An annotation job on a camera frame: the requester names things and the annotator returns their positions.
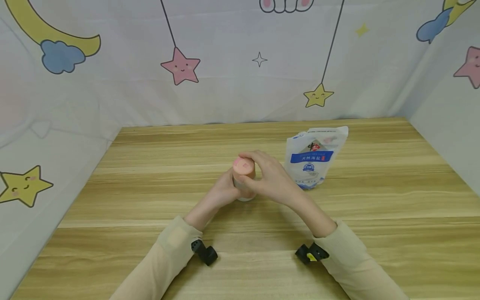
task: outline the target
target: logo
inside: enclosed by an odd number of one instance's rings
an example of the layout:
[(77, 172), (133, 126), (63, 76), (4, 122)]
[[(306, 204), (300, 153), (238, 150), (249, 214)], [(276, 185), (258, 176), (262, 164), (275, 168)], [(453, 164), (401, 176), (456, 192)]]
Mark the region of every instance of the logo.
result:
[(315, 166), (313, 164), (306, 164), (305, 166), (303, 166), (303, 170), (305, 172), (313, 172), (315, 171)]
[(310, 145), (308, 145), (308, 148), (310, 149), (310, 151), (317, 151), (318, 149), (320, 149), (320, 145), (311, 143)]

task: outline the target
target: salt bag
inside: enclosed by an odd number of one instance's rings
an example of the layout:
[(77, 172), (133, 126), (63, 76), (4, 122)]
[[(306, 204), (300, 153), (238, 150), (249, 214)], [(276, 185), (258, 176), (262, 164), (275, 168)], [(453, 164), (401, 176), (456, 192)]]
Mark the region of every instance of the salt bag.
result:
[(348, 126), (310, 128), (287, 139), (285, 170), (304, 190), (321, 184), (348, 137)]

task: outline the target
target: yellow moon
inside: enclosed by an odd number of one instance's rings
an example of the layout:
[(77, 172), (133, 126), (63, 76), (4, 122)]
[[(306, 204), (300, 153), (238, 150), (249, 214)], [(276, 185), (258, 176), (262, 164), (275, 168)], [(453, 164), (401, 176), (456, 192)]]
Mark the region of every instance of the yellow moon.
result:
[(36, 13), (29, 0), (5, 0), (20, 28), (37, 44), (44, 40), (62, 41), (79, 48), (85, 56), (92, 56), (100, 49), (100, 35), (92, 37), (72, 36), (45, 22)]
[(458, 17), (463, 14), (464, 11), (466, 11), (470, 6), (472, 6), (473, 3), (475, 3), (477, 0), (471, 0), (468, 1), (467, 3), (460, 4), (457, 2), (457, 0), (445, 0), (444, 1), (444, 10), (447, 10), (449, 8), (453, 8), (452, 11), (450, 12), (450, 16), (448, 17), (448, 22), (445, 27), (450, 26), (455, 22)]

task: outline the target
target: wood grain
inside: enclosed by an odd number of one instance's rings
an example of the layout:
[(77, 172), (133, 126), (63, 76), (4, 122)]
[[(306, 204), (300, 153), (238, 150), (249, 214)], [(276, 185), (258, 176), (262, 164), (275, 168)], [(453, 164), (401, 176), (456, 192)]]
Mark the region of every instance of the wood grain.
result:
[[(283, 162), (286, 138), (348, 125), (327, 179), (309, 191), (358, 234), (411, 299), (480, 299), (480, 201), (404, 119), (124, 128), (16, 291), (16, 300), (108, 299), (159, 232), (184, 215), (237, 153)], [(263, 197), (225, 207), (164, 299), (347, 299), (299, 218)]]

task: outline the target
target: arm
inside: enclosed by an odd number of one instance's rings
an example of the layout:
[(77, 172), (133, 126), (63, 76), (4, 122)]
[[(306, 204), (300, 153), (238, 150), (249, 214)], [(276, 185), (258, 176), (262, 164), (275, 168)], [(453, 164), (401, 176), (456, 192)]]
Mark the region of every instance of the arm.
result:
[(144, 259), (120, 284), (111, 300), (157, 300), (193, 256), (190, 244), (202, 233), (176, 217), (160, 233)]
[(146, 257), (120, 284), (110, 300), (158, 300), (173, 278), (193, 256), (191, 243), (201, 239), (202, 230), (219, 208), (233, 202), (240, 191), (233, 186), (231, 170), (182, 219), (176, 217), (158, 236)]
[(408, 300), (388, 274), (368, 255), (365, 245), (342, 221), (333, 221), (292, 181), (282, 165), (262, 151), (240, 153), (253, 159), (262, 170), (260, 181), (240, 181), (273, 201), (295, 211), (312, 232), (315, 243), (327, 251), (321, 260), (352, 300)]
[(329, 253), (321, 262), (350, 299), (408, 300), (345, 223), (334, 222), (306, 193), (291, 208), (313, 233), (314, 242)]

